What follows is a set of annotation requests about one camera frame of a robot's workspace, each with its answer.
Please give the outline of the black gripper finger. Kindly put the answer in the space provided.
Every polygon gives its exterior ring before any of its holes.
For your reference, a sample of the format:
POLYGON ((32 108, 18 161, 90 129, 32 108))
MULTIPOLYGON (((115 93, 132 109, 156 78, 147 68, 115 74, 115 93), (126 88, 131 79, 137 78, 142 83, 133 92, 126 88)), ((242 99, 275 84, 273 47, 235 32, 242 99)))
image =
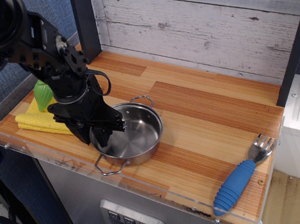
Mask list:
POLYGON ((75 135, 81 142, 89 145, 90 141, 90 128, 83 125, 66 125, 66 127, 75 135))
POLYGON ((112 130, 109 128, 93 128, 93 134, 100 147, 106 147, 108 145, 109 138, 112 135, 112 130))

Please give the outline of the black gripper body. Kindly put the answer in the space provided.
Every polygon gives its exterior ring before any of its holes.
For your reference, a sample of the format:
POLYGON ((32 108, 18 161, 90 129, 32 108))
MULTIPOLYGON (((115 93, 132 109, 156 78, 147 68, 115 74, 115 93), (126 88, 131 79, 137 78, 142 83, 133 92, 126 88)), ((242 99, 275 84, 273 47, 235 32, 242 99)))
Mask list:
POLYGON ((48 106, 47 110, 54 115, 57 122, 65 125, 109 128, 115 131, 124 131, 127 127, 122 114, 107 105, 103 97, 92 90, 87 90, 77 99, 57 98, 56 103, 48 106))

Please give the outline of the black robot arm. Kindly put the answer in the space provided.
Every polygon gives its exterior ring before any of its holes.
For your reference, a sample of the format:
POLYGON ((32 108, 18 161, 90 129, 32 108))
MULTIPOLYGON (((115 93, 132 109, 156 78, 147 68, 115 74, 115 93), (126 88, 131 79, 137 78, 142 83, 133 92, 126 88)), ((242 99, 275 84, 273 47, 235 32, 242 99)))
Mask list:
POLYGON ((103 100, 99 71, 88 69, 83 52, 22 0, 0 0, 0 71, 7 63, 20 64, 51 88, 49 113, 80 141, 105 147, 113 131, 126 129, 122 114, 103 100))

